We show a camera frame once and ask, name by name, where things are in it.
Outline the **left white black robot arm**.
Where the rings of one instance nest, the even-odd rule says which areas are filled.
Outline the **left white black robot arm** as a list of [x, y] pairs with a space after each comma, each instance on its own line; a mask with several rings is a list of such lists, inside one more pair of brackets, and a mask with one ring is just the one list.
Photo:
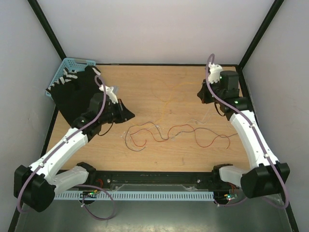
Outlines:
[[96, 169], [80, 162], [72, 169], [59, 173], [68, 159], [96, 136], [103, 124], [124, 123], [135, 115], [113, 93], [96, 93], [88, 109], [77, 117], [65, 136], [44, 156], [14, 173], [14, 196], [37, 212], [44, 211], [55, 196], [83, 184], [96, 183]]

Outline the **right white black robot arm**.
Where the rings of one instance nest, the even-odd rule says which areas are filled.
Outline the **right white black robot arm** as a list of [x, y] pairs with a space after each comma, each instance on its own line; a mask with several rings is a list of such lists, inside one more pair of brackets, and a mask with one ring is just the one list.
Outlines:
[[232, 164], [216, 166], [217, 172], [211, 176], [216, 188], [227, 183], [242, 189], [247, 198], [265, 197], [283, 194], [288, 200], [285, 182], [290, 168], [281, 163], [271, 151], [263, 137], [255, 114], [247, 97], [240, 95], [239, 74], [236, 71], [206, 70], [202, 88], [197, 96], [202, 103], [214, 103], [236, 130], [246, 151], [249, 170], [243, 170]]

